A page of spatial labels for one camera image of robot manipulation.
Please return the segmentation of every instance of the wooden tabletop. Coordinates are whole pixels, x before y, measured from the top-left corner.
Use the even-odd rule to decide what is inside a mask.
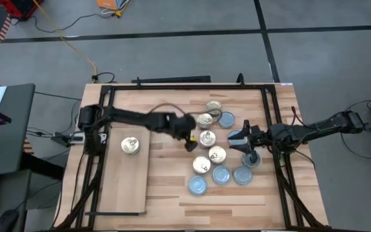
[[[100,88],[99,84],[87,84],[81,106],[98,104]],[[293,116],[290,107],[294,106],[297,112],[300,112],[294,87],[276,84],[276,91],[283,122],[290,123]],[[210,100],[220,101],[223,111],[232,112],[236,117],[236,123],[231,129],[221,129],[218,124],[211,128],[217,138],[216,144],[225,148],[227,152],[227,158],[223,164],[230,170],[234,170],[242,165],[242,154],[228,148],[227,134],[231,130],[241,129],[244,119],[250,120],[252,126],[258,124],[262,130],[267,130],[259,90],[118,90],[114,107],[146,113],[157,104],[170,102],[186,112],[205,111],[205,105]],[[269,97],[269,102],[272,109],[271,97]],[[180,114],[178,110],[169,106],[161,107],[159,111],[174,111]],[[117,130],[119,126],[123,125],[113,124],[112,130]],[[200,130],[193,132],[197,138],[199,134]],[[250,184],[241,186],[232,180],[224,186],[219,186],[211,177],[213,166],[207,174],[203,175],[208,183],[207,192],[204,196],[196,197],[191,195],[187,189],[188,181],[196,175],[192,168],[193,159],[197,155],[207,155],[208,151],[197,148],[189,153],[184,149],[183,141],[173,140],[169,135],[154,132],[151,133],[149,144],[146,214],[97,216],[94,230],[284,228],[273,159],[267,149],[256,149],[262,158],[262,163],[259,167],[252,169],[254,178]],[[71,148],[63,180],[61,210],[56,225],[60,224],[70,212],[75,175],[82,149],[82,145]],[[308,146],[300,146],[299,151],[310,156]],[[291,160],[300,199],[321,223],[327,224],[312,164],[297,154],[292,154]],[[85,156],[80,167],[74,204],[81,193],[86,161]],[[112,167],[116,164],[106,162],[105,165]],[[101,191],[105,192],[109,188],[109,184],[102,183]],[[100,193],[97,211],[109,211],[102,207],[112,201],[112,199],[107,199],[112,195],[104,196]],[[288,202],[294,225],[296,220],[290,197],[288,197]],[[90,210],[89,206],[90,203],[87,203],[85,211]],[[83,225],[86,225],[87,221],[88,216],[84,216]]]

